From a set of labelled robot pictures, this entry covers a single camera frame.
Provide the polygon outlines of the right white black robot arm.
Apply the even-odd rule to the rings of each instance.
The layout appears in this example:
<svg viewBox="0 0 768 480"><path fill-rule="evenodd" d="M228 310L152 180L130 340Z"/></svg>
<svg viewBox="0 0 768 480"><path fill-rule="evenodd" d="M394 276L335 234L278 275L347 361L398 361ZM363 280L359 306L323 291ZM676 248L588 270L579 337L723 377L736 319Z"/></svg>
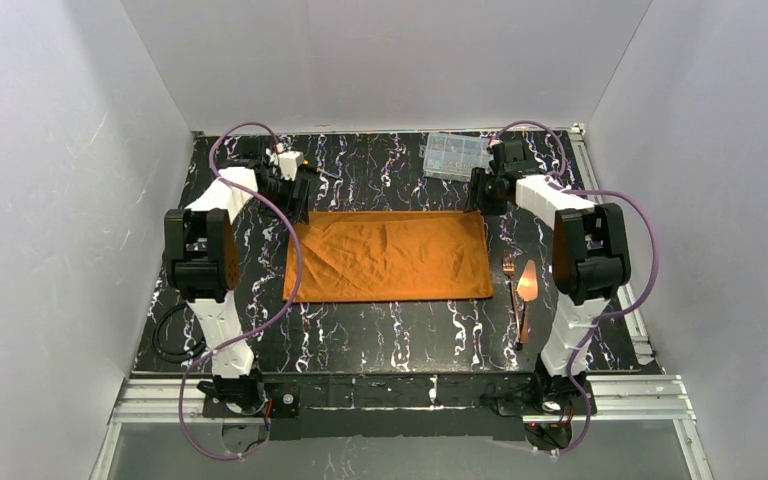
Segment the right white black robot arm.
<svg viewBox="0 0 768 480"><path fill-rule="evenodd" d="M544 399L577 396L586 378L578 356L589 344L597 316L631 275L622 209L564 189L541 171L520 141L492 140L488 151L488 166L471 172L466 208L500 216L517 207L552 228L558 300L535 372Z"/></svg>

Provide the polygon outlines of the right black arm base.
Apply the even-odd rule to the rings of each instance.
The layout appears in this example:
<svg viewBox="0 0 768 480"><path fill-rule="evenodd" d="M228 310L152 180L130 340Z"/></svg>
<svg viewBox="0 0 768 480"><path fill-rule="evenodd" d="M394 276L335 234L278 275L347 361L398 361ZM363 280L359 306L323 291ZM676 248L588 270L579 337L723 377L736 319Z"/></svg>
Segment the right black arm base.
<svg viewBox="0 0 768 480"><path fill-rule="evenodd" d="M584 394L567 377L543 377L527 373L524 377L491 383L481 395L483 405L503 417L584 415L586 408L596 414L593 388L585 373L574 377Z"/></svg>

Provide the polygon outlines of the orange cloth napkin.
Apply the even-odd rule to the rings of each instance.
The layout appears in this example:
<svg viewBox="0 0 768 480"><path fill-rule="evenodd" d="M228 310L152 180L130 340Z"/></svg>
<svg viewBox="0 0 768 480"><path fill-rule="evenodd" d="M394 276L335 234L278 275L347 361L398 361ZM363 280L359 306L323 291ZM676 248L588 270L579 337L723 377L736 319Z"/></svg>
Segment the orange cloth napkin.
<svg viewBox="0 0 768 480"><path fill-rule="evenodd" d="M297 303L486 299L494 294L482 215L312 212L287 253L282 297Z"/></svg>

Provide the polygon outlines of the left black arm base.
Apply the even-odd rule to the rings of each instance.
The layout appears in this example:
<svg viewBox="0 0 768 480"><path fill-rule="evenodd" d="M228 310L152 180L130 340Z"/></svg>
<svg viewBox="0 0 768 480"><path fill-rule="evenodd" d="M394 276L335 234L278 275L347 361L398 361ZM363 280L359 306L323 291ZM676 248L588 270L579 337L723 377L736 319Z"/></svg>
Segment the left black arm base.
<svg viewBox="0 0 768 480"><path fill-rule="evenodd" d="M294 382L264 378L260 373L236 379L214 376L196 385L205 395L206 418L295 418L300 413L300 388Z"/></svg>

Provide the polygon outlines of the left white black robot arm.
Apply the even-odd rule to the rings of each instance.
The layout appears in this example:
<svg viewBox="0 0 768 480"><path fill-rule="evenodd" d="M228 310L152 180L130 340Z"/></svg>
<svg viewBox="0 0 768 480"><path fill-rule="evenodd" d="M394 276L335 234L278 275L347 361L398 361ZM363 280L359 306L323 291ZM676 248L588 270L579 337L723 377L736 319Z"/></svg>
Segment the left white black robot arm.
<svg viewBox="0 0 768 480"><path fill-rule="evenodd" d="M211 380L199 388L243 408L260 402L262 380L235 304L241 270L233 223L251 200L287 227L307 215L303 154L274 145L265 155L245 166L214 168L204 193L164 216L167 282L197 319L204 335L197 357L211 366Z"/></svg>

